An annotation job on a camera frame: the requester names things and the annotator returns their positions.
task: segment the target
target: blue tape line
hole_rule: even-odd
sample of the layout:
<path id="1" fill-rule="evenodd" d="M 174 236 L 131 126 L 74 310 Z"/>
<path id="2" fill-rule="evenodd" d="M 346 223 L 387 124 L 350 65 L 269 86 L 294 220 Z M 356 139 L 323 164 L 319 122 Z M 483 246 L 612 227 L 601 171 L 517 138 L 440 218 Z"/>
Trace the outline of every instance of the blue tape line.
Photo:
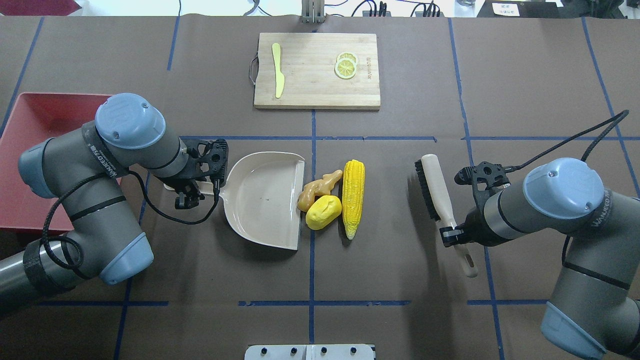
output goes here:
<path id="1" fill-rule="evenodd" d="M 180 136 L 182 139 L 195 140 L 215 140 L 223 138 L 226 140 L 430 140 L 438 142 L 434 136 L 251 136 L 251 135 L 231 135 L 231 136 L 211 136 L 211 135 L 186 135 Z"/>
<path id="2" fill-rule="evenodd" d="M 411 300 L 319 300 L 315 306 L 405 306 Z"/>
<path id="3" fill-rule="evenodd" d="M 491 296 L 491 307 L 493 310 L 493 324 L 495 326 L 495 337 L 498 341 L 498 355 L 500 360 L 504 360 L 504 349 L 502 348 L 502 331 L 500 331 L 500 318 L 498 317 L 498 304 L 495 300 L 495 288 L 493 287 L 493 273 L 491 271 L 491 259 L 489 258 L 489 248 L 484 247 L 484 263 L 486 265 L 486 277 L 489 280 L 489 295 Z"/>
<path id="4" fill-rule="evenodd" d="M 316 111 L 311 110 L 311 180 L 316 179 L 316 140 Z"/>
<path id="5" fill-rule="evenodd" d="M 316 178 L 316 111 L 311 110 L 311 180 Z M 313 302 L 316 296 L 316 232 L 311 230 L 309 244 L 309 343 L 316 342 L 315 309 Z"/>
<path id="6" fill-rule="evenodd" d="M 171 71 L 171 64 L 173 63 L 173 51 L 175 50 L 175 43 L 178 39 L 178 27 L 180 25 L 180 15 L 175 17 L 175 26 L 173 27 L 173 40 L 171 41 L 171 51 L 169 52 L 169 62 L 166 64 L 166 70 Z"/>
<path id="7" fill-rule="evenodd" d="M 223 138 L 225 140 L 311 140 L 311 136 L 198 136 L 187 135 L 180 136 L 182 139 L 195 139 L 195 140 L 215 140 Z"/>
<path id="8" fill-rule="evenodd" d="M 615 113 L 613 112 L 613 106 L 611 105 L 609 93 L 607 92 L 607 87 L 604 85 L 604 79 L 602 79 L 602 73 L 600 73 L 598 60 L 596 59 L 596 54 L 593 51 L 593 46 L 591 45 L 591 37 L 589 36 L 589 29 L 587 28 L 587 20 L 585 17 L 582 17 L 582 29 L 584 30 L 584 38 L 587 40 L 587 46 L 589 47 L 589 53 L 591 54 L 593 67 L 596 70 L 596 75 L 598 76 L 598 81 L 600 82 L 600 88 L 602 88 L 604 99 L 607 102 L 609 115 L 614 116 Z M 627 162 L 627 167 L 629 169 L 629 174 L 631 175 L 631 180 L 633 181 L 634 188 L 636 189 L 636 195 L 640 197 L 640 186 L 638 185 L 636 172 L 634 171 L 633 165 L 631 165 L 631 159 L 629 158 L 629 153 L 627 152 L 627 146 L 625 145 L 625 141 L 622 139 L 622 132 L 620 131 L 620 127 L 617 125 L 616 125 L 616 132 L 618 133 L 618 139 L 620 141 L 620 147 L 622 148 L 622 153 L 625 155 L 625 161 Z"/>
<path id="9" fill-rule="evenodd" d="M 239 301 L 238 306 L 405 306 L 411 300 L 259 300 Z"/>
<path id="10" fill-rule="evenodd" d="M 316 295 L 316 280 L 315 280 L 315 272 L 316 272 L 316 232 L 311 230 L 310 237 L 310 246 L 309 246 L 309 343 L 313 344 L 316 340 L 315 335 L 315 295 Z"/>
<path id="11" fill-rule="evenodd" d="M 149 179 L 151 177 L 151 173 L 147 172 L 147 179 L 145 180 L 145 192 L 147 192 L 149 187 Z M 145 209 L 147 208 L 147 202 L 142 200 L 142 205 L 140 205 L 140 216 L 138 217 L 138 224 L 142 223 L 142 218 L 145 216 Z M 127 320 L 127 308 L 130 305 L 129 298 L 131 296 L 131 284 L 133 280 L 129 278 L 127 280 L 127 289 L 124 293 L 124 301 L 122 304 L 122 313 L 120 314 L 120 326 L 118 327 L 118 337 L 116 339 L 116 349 L 113 352 L 113 360 L 118 360 L 120 358 L 120 347 L 122 346 L 122 336 L 124 335 L 124 324 Z"/>
<path id="12" fill-rule="evenodd" d="M 151 173 L 147 172 L 147 180 L 145 180 L 145 192 L 148 193 L 149 189 L 149 178 L 151 177 Z M 147 201 L 145 199 L 142 200 L 142 205 L 140 205 L 140 216 L 138 217 L 138 224 L 142 224 L 142 217 L 145 216 L 145 210 L 147 209 Z"/>
<path id="13" fill-rule="evenodd" d="M 622 139 L 622 132 L 620 131 L 620 127 L 617 125 L 616 125 L 616 132 L 618 133 L 618 137 L 620 139 L 620 147 L 622 148 L 622 153 L 625 155 L 625 161 L 627 162 L 627 167 L 629 169 L 629 174 L 631 175 L 631 180 L 634 183 L 634 188 L 636 188 L 636 196 L 640 197 L 640 186 L 638 186 L 636 171 L 634 170 L 634 167 L 631 164 L 631 158 L 629 158 L 629 153 L 627 152 L 627 146 L 625 145 L 625 141 Z"/>
<path id="14" fill-rule="evenodd" d="M 314 327 L 314 318 L 316 317 L 315 311 L 316 309 L 314 306 L 309 305 L 309 343 L 312 345 L 316 343 L 316 330 Z"/>
<path id="15" fill-rule="evenodd" d="M 29 48 L 29 52 L 27 52 L 27 57 L 24 59 L 24 64 L 22 64 L 22 70 L 20 70 L 18 81 L 15 83 L 15 88 L 13 89 L 13 95 L 11 95 L 11 100 L 9 101 L 9 107 L 7 107 L 6 113 L 4 114 L 4 120 L 3 120 L 2 126 L 0 126 L 0 136 L 2 136 L 2 134 L 4 133 L 6 122 L 9 121 L 9 115 L 11 114 L 11 110 L 13 109 L 13 104 L 15 103 L 15 100 L 18 97 L 18 90 L 20 89 L 22 78 L 24 77 L 25 71 L 27 71 L 27 66 L 29 65 L 31 54 L 33 54 L 33 49 L 35 48 L 36 42 L 38 41 L 38 36 L 40 35 L 40 30 L 42 29 L 43 23 L 44 23 L 44 17 L 40 17 L 40 22 L 38 23 L 38 27 L 36 28 L 36 33 L 33 35 L 33 40 L 31 41 L 31 47 Z"/>
<path id="16" fill-rule="evenodd" d="M 598 76 L 600 87 L 602 88 L 602 92 L 604 93 L 604 99 L 605 101 L 607 101 L 607 107 L 609 109 L 609 113 L 611 114 L 611 116 L 613 116 L 615 115 L 613 113 L 613 106 L 611 106 L 611 100 L 609 100 L 609 94 L 607 93 L 607 88 L 604 86 L 604 80 L 602 79 L 602 75 L 600 73 L 598 60 L 596 60 L 596 54 L 593 52 L 593 46 L 591 46 L 591 37 L 589 36 L 589 29 L 587 29 L 587 20 L 584 16 L 582 17 L 582 29 L 584 30 L 584 37 L 587 40 L 587 46 L 589 47 L 589 53 L 591 54 L 591 61 L 593 61 L 593 66 L 596 68 L 596 75 Z"/>
<path id="17" fill-rule="evenodd" d="M 472 141 L 476 141 L 476 140 L 524 140 L 524 141 L 538 141 L 538 140 L 544 140 L 544 141 L 562 141 L 562 140 L 566 140 L 569 138 L 569 136 L 470 136 L 469 137 Z M 573 139 L 573 141 L 593 141 L 595 140 L 596 137 L 595 136 L 581 136 L 579 138 Z M 632 141 L 638 141 L 640 140 L 640 136 L 626 136 L 623 138 L 624 140 L 632 140 Z M 607 140 L 607 141 L 619 141 L 620 138 L 619 137 L 613 137 L 613 136 L 607 136 L 605 138 L 602 138 L 602 140 Z"/>
<path id="18" fill-rule="evenodd" d="M 429 140 L 438 142 L 435 136 L 317 136 L 318 140 Z"/>
<path id="19" fill-rule="evenodd" d="M 460 68 L 458 66 L 458 55 L 456 53 L 456 39 L 453 34 L 453 22 L 451 18 L 447 18 L 449 21 L 449 37 L 451 38 L 451 52 L 453 54 L 453 65 L 456 69 L 456 81 L 458 83 L 458 98 L 460 100 L 460 111 L 462 112 L 462 119 L 465 126 L 465 140 L 467 142 L 467 152 L 469 156 L 469 165 L 474 166 L 473 150 L 471 148 L 471 136 L 469 131 L 469 124 L 467 121 L 467 112 L 465 111 L 465 105 L 462 102 L 462 80 L 460 78 Z M 493 288 L 493 276 L 491 273 L 491 261 L 489 259 L 489 250 L 484 247 L 484 262 L 486 264 L 487 279 L 489 281 L 489 293 L 491 294 L 492 309 L 493 309 L 493 324 L 495 326 L 495 337 L 498 342 L 498 354 L 500 360 L 504 360 L 504 350 L 502 349 L 502 333 L 500 331 L 500 320 L 498 317 L 498 306 L 495 303 L 495 290 Z"/>
<path id="20" fill-rule="evenodd" d="M 127 289 L 124 293 L 124 303 L 122 306 L 122 312 L 120 313 L 120 325 L 118 326 L 118 337 L 116 339 L 116 349 L 113 352 L 113 360 L 120 358 L 120 347 L 122 346 L 122 336 L 124 335 L 124 323 L 127 319 L 127 303 L 129 302 L 129 295 L 131 294 L 131 279 L 127 280 Z"/>
<path id="21" fill-rule="evenodd" d="M 92 300 L 52 300 L 43 301 L 38 306 L 123 306 L 124 301 L 92 301 Z M 130 301 L 128 306 L 169 306 L 168 301 Z"/>
<path id="22" fill-rule="evenodd" d="M 456 39 L 453 36 L 453 22 L 448 17 L 449 21 L 449 38 L 451 38 L 451 52 L 453 54 L 453 66 L 456 69 L 456 82 L 458 84 L 458 100 L 460 101 L 460 111 L 462 112 L 462 119 L 465 125 L 465 140 L 467 141 L 467 152 L 469 156 L 469 163 L 474 165 L 473 152 L 471 150 L 471 138 L 469 132 L 469 124 L 467 122 L 467 112 L 465 111 L 465 105 L 462 103 L 462 80 L 460 78 L 460 67 L 458 66 L 458 54 L 456 52 Z"/>
<path id="23" fill-rule="evenodd" d="M 520 299 L 520 300 L 469 300 L 467 305 L 470 306 L 487 306 L 493 305 L 544 305 L 547 299 Z"/>

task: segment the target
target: red tray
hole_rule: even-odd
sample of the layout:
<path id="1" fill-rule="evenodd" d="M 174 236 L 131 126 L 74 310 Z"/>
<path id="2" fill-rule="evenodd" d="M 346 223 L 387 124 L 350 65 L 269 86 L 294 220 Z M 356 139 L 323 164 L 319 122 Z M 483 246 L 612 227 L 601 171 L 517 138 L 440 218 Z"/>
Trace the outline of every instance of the red tray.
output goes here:
<path id="1" fill-rule="evenodd" d="M 110 95 L 22 93 L 18 96 L 0 138 L 0 229 L 19 233 L 42 231 L 56 199 L 35 195 L 22 182 L 18 158 L 30 147 L 68 133 L 93 120 L 98 106 Z M 62 206 L 51 226 L 52 234 L 73 229 Z"/>

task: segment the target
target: lemon slice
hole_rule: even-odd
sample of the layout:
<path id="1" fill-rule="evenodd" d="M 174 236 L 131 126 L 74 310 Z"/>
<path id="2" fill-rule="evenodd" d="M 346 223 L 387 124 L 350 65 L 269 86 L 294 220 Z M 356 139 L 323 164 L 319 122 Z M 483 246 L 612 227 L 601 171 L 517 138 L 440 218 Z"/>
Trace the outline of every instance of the lemon slice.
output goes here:
<path id="1" fill-rule="evenodd" d="M 349 60 L 355 62 L 356 65 L 358 65 L 358 57 L 354 53 L 350 53 L 349 51 L 345 51 L 343 53 L 340 53 L 338 55 L 338 57 L 336 58 L 335 62 L 339 63 L 340 60 L 342 60 L 342 59 L 349 59 Z"/>
<path id="2" fill-rule="evenodd" d="M 340 59 L 335 63 L 335 74 L 341 79 L 351 79 L 356 74 L 356 63 L 350 59 Z"/>

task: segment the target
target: brush bristles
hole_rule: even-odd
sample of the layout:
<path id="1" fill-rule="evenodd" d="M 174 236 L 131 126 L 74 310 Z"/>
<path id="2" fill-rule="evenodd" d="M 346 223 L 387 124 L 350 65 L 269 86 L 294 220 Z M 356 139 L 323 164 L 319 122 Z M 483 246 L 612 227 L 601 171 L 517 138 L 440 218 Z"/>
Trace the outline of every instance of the brush bristles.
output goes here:
<path id="1" fill-rule="evenodd" d="M 438 211 L 436 211 L 436 208 L 433 205 L 433 199 L 431 198 L 429 185 L 427 184 L 427 177 L 424 175 L 424 169 L 422 168 L 422 162 L 420 160 L 415 162 L 415 172 L 418 174 L 420 190 L 422 190 L 422 198 L 424 198 L 424 204 L 427 206 L 427 211 L 429 211 L 429 217 L 435 221 L 439 221 L 440 215 L 438 215 Z"/>

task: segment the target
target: ginger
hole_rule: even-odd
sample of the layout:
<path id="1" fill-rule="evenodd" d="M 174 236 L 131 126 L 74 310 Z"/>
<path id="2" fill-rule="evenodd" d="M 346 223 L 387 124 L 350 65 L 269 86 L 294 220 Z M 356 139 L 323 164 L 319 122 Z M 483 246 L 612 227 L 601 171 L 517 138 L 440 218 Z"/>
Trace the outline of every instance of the ginger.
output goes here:
<path id="1" fill-rule="evenodd" d="M 306 184 L 298 197 L 298 209 L 307 212 L 316 201 L 316 197 L 331 195 L 335 183 L 342 178 L 342 170 L 336 170 L 331 174 L 325 174 L 322 179 L 314 180 Z"/>

